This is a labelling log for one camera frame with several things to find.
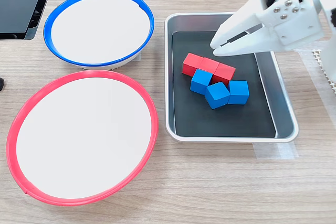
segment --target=red rim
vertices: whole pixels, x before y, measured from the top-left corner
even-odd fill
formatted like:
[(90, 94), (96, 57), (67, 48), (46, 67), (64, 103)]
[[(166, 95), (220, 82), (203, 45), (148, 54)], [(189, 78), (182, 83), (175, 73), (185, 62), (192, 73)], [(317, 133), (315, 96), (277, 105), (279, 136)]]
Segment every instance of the red rim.
[[(85, 79), (85, 78), (108, 78), (117, 80), (120, 82), (123, 82), (127, 84), (128, 86), (132, 87), (136, 92), (141, 95), (143, 100), (145, 101), (146, 105), (148, 106), (148, 109), (150, 111), (151, 121), (152, 121), (152, 130), (151, 130), (151, 138), (147, 147), (147, 150), (142, 157), (141, 161), (137, 165), (137, 167), (120, 183), (118, 183), (116, 186), (112, 187), (109, 190), (103, 191), (99, 194), (86, 197), (86, 198), (78, 198), (78, 199), (63, 199), (58, 198), (54, 196), (50, 196), (48, 194), (45, 194), (44, 192), (37, 189), (23, 174), (21, 171), (17, 157), (16, 157), (16, 141), (17, 136), (19, 133), (19, 130), (23, 124), (23, 121), (27, 117), (27, 115), (30, 113), (30, 111), (34, 108), (34, 106), (42, 100), (47, 94), (51, 93), (55, 89), (63, 86), (64, 84), (67, 84), (69, 82), (79, 80), (79, 79)], [(88, 70), (88, 71), (82, 71), (77, 73), (72, 73), (67, 76), (64, 76), (60, 79), (57, 79), (50, 84), (43, 87), (41, 90), (39, 90), (36, 94), (34, 94), (20, 109), (19, 113), (15, 117), (8, 133), (7, 137), (7, 146), (6, 146), (6, 154), (7, 154), (7, 163), (9, 170), (14, 177), (15, 181), (19, 185), (19, 187), (23, 190), (24, 193), (29, 194), (30, 196), (51, 204), (51, 205), (57, 205), (57, 206), (79, 206), (84, 204), (89, 204), (101, 199), (104, 199), (121, 188), (123, 188), (125, 185), (127, 185), (143, 168), (143, 166), (146, 164), (147, 160), (150, 158), (151, 153), (153, 152), (154, 145), (156, 138), (158, 136), (158, 117), (156, 108), (154, 105), (154, 102), (150, 95), (147, 93), (146, 89), (142, 87), (139, 83), (134, 81), (133, 79), (124, 76), (123, 74), (112, 72), (112, 71), (105, 71), (105, 70)]]

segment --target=screw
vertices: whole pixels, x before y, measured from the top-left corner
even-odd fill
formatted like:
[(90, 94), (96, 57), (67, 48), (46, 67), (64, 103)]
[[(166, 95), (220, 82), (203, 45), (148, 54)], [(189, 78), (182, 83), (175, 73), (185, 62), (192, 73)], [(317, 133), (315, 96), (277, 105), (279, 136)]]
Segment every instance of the screw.
[(287, 0), (287, 1), (285, 2), (285, 5), (286, 5), (286, 6), (291, 6), (292, 3), (293, 3), (292, 0)]

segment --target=white bowl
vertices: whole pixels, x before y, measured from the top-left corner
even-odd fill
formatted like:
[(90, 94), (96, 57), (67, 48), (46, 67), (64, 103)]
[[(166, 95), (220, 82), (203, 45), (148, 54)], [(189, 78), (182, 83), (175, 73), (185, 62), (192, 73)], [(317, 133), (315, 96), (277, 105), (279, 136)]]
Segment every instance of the white bowl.
[(143, 0), (67, 0), (48, 17), (47, 47), (84, 69), (114, 69), (139, 55), (154, 31)]

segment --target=metal tray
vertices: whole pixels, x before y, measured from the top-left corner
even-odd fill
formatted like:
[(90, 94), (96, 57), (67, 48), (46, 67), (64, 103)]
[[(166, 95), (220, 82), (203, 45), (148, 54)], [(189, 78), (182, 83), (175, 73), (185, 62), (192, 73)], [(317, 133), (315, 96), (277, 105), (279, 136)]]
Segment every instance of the metal tray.
[[(210, 41), (232, 14), (185, 13), (166, 19), (166, 129), (181, 142), (290, 142), (299, 128), (274, 53), (230, 57), (212, 54)], [(191, 77), (181, 74), (188, 52), (236, 67), (234, 80), (247, 80), (249, 84), (247, 104), (212, 110), (204, 96), (190, 91)]]

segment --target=table surface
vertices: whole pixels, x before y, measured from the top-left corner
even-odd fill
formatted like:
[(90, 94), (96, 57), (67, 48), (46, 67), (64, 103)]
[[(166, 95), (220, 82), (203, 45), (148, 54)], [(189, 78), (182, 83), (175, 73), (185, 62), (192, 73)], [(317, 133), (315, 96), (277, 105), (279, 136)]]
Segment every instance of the table surface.
[(300, 56), (276, 54), (295, 109), (299, 157), (259, 160), (252, 144), (184, 144), (164, 126), (164, 31), (178, 12), (230, 12), (247, 0), (145, 0), (156, 18), (142, 59), (118, 69), (140, 82), (159, 115), (155, 150), (125, 188), (94, 204), (62, 208), (25, 195), (6, 163), (6, 138), (37, 90), (79, 71), (53, 56), (43, 25), (65, 0), (48, 0), (35, 39), (0, 41), (0, 223), (336, 223), (336, 132)]

